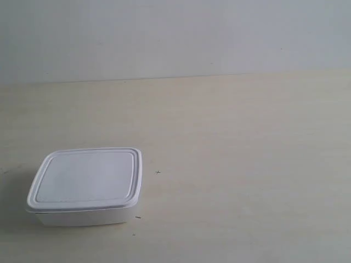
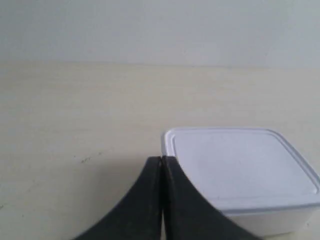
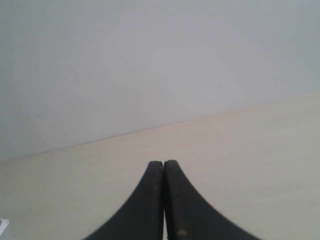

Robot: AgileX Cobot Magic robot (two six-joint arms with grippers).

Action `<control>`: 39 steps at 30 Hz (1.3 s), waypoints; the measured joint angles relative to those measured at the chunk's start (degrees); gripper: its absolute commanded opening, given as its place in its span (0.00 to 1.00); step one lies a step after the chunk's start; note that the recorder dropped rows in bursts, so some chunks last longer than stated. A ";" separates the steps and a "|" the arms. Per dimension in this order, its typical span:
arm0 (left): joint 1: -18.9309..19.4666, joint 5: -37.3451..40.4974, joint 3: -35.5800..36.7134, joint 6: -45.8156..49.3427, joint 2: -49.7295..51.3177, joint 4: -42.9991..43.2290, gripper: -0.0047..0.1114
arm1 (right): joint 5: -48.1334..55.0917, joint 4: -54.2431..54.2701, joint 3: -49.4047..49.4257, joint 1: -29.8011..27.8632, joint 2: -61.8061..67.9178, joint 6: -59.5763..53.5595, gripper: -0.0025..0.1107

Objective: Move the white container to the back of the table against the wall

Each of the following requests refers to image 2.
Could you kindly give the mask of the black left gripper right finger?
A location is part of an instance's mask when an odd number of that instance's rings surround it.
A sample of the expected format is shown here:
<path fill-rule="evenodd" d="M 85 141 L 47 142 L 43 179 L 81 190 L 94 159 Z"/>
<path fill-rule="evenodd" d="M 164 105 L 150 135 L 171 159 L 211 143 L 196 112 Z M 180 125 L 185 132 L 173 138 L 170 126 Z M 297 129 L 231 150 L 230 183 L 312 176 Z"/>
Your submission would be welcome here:
<path fill-rule="evenodd" d="M 259 240 L 214 208 L 188 179 L 178 160 L 162 162 L 163 215 L 167 240 Z"/>

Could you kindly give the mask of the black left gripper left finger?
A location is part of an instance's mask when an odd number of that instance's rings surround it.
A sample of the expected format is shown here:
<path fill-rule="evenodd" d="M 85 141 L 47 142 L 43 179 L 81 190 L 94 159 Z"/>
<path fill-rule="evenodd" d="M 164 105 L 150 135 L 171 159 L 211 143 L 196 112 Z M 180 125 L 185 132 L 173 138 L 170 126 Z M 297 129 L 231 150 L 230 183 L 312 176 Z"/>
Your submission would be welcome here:
<path fill-rule="evenodd" d="M 77 240 L 159 240 L 162 231 L 161 157 L 149 157 L 133 186 Z"/>

